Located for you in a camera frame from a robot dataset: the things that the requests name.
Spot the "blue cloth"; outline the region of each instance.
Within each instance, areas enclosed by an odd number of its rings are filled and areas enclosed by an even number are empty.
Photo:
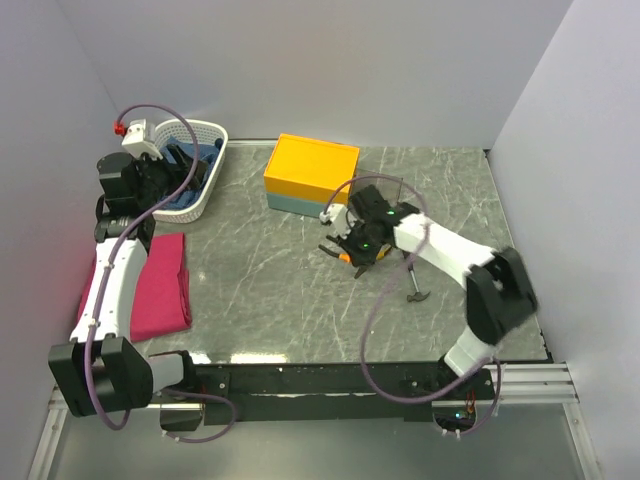
[[[194,154],[193,144],[179,142],[173,137],[169,138],[169,140],[167,141],[167,144],[169,143],[178,145],[180,148],[182,148],[184,153],[186,153],[191,158],[193,158],[193,154]],[[213,171],[213,167],[216,164],[216,160],[218,160],[218,155],[220,154],[220,148],[222,148],[222,141],[219,139],[218,141],[216,141],[216,145],[200,144],[198,146],[200,147],[200,160],[202,160],[203,162],[206,162],[209,165],[209,167],[207,168],[207,172],[204,175],[204,179],[202,180],[202,187],[199,188],[198,190],[185,190],[178,196],[178,198],[176,198],[174,201],[166,205],[163,208],[163,210],[184,210],[185,208],[188,208],[194,203],[196,203],[200,198],[200,195],[202,195],[202,189],[207,184],[209,175],[211,175],[211,172]],[[164,157],[170,163],[176,163],[175,159],[171,156],[171,154],[169,153],[169,150],[167,150],[166,147],[160,149],[160,153],[162,153],[162,155],[164,155]]]

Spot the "robotic arm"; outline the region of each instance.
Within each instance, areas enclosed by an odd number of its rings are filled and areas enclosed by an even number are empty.
[[[178,147],[169,151],[169,162],[153,143],[153,125],[144,120],[131,123],[118,152],[97,165],[104,195],[96,206],[96,269],[84,311],[71,333],[69,343],[49,352],[49,367],[75,416],[95,414],[84,378],[83,353],[93,311],[98,303],[104,266],[109,262],[120,234],[140,214],[180,185],[191,168],[191,159]],[[202,181],[204,169],[197,166],[190,188]],[[129,342],[135,287],[146,263],[155,229],[152,216],[132,231],[118,250],[100,309],[100,323],[92,344],[92,376],[96,393],[106,412],[145,407],[152,395],[176,385],[191,388],[195,369],[186,351],[168,352],[145,358]]]
[[[332,204],[320,215],[336,229],[336,243],[355,267],[373,265],[387,245],[413,252],[428,229],[429,241],[417,253],[453,278],[467,292],[467,327],[441,359],[450,376],[462,376],[483,358],[492,357],[500,341],[538,307],[518,252],[479,245],[401,202],[392,207],[373,185],[351,197],[357,219],[345,205]]]

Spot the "plastic basket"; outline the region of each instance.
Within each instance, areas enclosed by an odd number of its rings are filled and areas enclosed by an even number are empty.
[[[222,148],[198,200],[183,210],[156,210],[153,216],[159,222],[189,223],[197,220],[200,215],[202,215],[202,212],[204,212],[204,207],[207,206],[207,201],[211,196],[211,192],[213,192],[213,186],[216,183],[224,162],[224,152],[227,149],[227,142],[229,141],[227,131],[215,123],[190,119],[187,119],[187,121],[189,125],[193,127],[193,131],[200,145],[215,145],[215,141],[221,138],[223,142]],[[186,127],[179,120],[167,120],[156,127],[156,147],[159,149],[164,147],[170,137],[180,142],[192,142],[191,135],[189,135]]]

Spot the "gray floor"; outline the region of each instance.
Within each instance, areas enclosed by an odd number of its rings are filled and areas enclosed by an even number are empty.
[[[200,363],[357,360],[366,316],[401,255],[354,280],[353,267],[317,248],[330,229],[267,207],[262,174],[271,151],[230,147],[203,216],[188,225],[159,224],[158,234],[187,233],[193,326],[140,344],[143,352],[188,349]],[[416,186],[429,215],[450,230],[496,248],[511,245],[482,150],[364,148],[359,168]],[[462,332],[462,289],[426,262],[416,263],[416,273],[431,297],[407,304],[406,276],[387,297],[368,359],[437,360]],[[546,358],[535,318],[509,335],[500,357]]]
[[[432,423],[394,419],[241,423],[201,445],[162,438],[157,410],[134,412],[122,432],[97,417],[67,423],[52,480],[584,478],[562,405],[502,406],[460,442]],[[219,428],[201,427],[197,436]]]

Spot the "marble tabletop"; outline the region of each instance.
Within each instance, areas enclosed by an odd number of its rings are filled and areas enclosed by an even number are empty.
[[[367,315],[402,260],[394,251],[358,280],[355,269],[322,253],[330,227],[267,207],[262,174],[272,146],[229,146],[214,192],[194,223],[158,223],[156,234],[184,231],[190,271],[190,330],[138,344],[151,354],[187,349],[197,363],[352,362]],[[480,149],[363,148],[359,168],[402,177],[426,198],[429,216],[475,242],[500,248],[511,236]],[[433,361],[464,326],[464,292],[419,260],[431,296],[407,303],[408,275],[387,297],[369,337],[371,361]],[[532,317],[504,341],[506,360],[546,359]]]

